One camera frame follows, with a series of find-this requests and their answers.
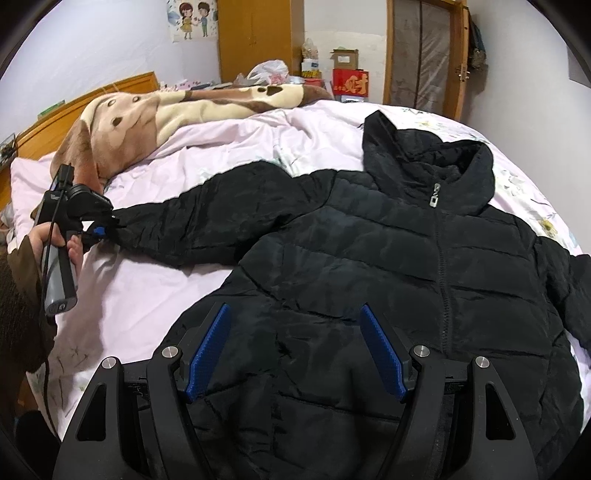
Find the pink bedsheet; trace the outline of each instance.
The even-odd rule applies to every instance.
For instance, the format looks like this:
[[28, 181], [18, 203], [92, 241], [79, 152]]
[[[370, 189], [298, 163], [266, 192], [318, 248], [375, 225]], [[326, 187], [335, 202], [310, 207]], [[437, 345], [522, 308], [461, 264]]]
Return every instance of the pink bedsheet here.
[[[162, 202], [212, 175], [256, 160], [272, 161], [292, 175], [321, 168], [362, 168], [360, 127], [375, 109], [398, 128], [430, 130], [445, 141], [486, 141], [495, 155], [496, 194], [491, 203], [514, 213], [539, 234], [551, 236], [573, 254], [580, 248], [569, 229], [533, 182], [481, 134], [446, 118], [408, 108], [322, 101], [290, 111], [272, 111], [246, 120], [226, 120], [178, 130], [151, 159], [115, 177], [106, 191], [115, 208]], [[29, 214], [51, 183], [48, 156], [39, 162], [18, 158], [12, 164], [15, 243], [31, 229]], [[175, 270], [104, 244], [85, 257], [79, 303], [57, 318], [58, 335], [50, 355], [48, 402], [63, 437], [72, 413], [100, 361], [151, 357], [168, 328], [195, 301], [218, 288], [230, 270], [199, 265]], [[585, 418], [589, 418], [589, 357], [576, 341], [583, 381]], [[43, 405], [44, 368], [29, 376]]]

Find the metal screw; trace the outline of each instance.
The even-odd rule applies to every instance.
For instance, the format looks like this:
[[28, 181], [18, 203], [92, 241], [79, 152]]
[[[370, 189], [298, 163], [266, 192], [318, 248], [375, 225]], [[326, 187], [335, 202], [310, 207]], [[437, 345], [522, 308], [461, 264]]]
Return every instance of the metal screw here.
[[162, 356], [165, 358], [174, 358], [178, 354], [178, 348], [173, 346], [168, 346], [164, 350], [162, 350]]
[[413, 348], [413, 352], [416, 356], [429, 356], [431, 350], [424, 345], [417, 345]]
[[480, 368], [488, 368], [491, 365], [491, 363], [488, 361], [488, 358], [485, 356], [477, 356], [476, 357], [476, 364]]
[[115, 365], [117, 365], [117, 359], [114, 356], [108, 356], [101, 363], [101, 366], [107, 370], [113, 368]]

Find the red box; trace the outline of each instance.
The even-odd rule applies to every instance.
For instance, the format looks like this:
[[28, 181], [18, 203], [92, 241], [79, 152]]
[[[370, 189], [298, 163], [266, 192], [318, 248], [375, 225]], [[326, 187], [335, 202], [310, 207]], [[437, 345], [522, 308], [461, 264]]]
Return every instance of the red box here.
[[333, 93], [335, 95], [369, 95], [369, 72], [365, 70], [333, 69]]

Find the door frame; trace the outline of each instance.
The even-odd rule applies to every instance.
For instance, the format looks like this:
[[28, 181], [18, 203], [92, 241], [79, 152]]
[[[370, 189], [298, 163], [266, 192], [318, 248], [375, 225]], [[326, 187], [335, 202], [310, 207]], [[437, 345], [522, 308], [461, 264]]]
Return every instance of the door frame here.
[[[451, 13], [450, 25], [450, 61], [447, 71], [446, 95], [444, 101], [444, 115], [459, 120], [462, 115], [467, 71], [467, 54], [469, 42], [469, 30], [467, 29], [468, 7], [466, 0], [423, 0], [423, 2], [435, 7], [445, 8]], [[389, 105], [391, 100], [390, 86], [392, 85], [392, 59], [394, 56], [394, 0], [386, 0], [387, 10], [387, 34], [386, 34], [386, 68], [384, 74], [384, 105]]]

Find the brown sleeve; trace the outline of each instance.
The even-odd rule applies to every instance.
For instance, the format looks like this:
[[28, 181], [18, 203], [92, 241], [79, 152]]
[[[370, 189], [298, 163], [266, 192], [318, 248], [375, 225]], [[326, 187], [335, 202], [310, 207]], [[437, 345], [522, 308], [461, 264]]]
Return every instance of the brown sleeve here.
[[28, 237], [10, 255], [0, 252], [0, 418], [9, 432], [25, 371], [39, 369], [57, 333], [40, 314], [40, 284]]

